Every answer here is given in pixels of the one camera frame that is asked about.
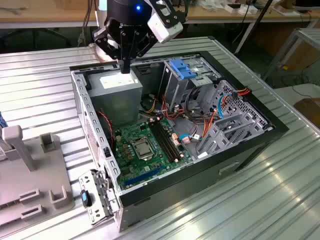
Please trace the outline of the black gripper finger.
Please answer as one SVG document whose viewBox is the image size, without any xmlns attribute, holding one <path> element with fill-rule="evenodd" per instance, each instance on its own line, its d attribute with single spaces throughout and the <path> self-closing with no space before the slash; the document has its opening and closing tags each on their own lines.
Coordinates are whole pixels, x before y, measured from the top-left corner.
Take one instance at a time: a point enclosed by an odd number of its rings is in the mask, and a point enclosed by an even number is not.
<svg viewBox="0 0 320 240">
<path fill-rule="evenodd" d="M 124 60 L 124 73 L 128 74 L 130 72 L 131 61 L 136 57 L 142 57 L 147 53 L 151 47 L 153 47 L 157 42 L 157 38 L 152 33 L 152 31 L 147 31 L 146 35 L 138 40 L 138 32 L 134 32 L 132 44 L 129 48 L 128 55 Z"/>
<path fill-rule="evenodd" d="M 125 74 L 125 62 L 122 59 L 121 46 L 108 33 L 106 27 L 92 33 L 95 55 L 100 62 L 117 61 L 122 74 Z"/>
</svg>

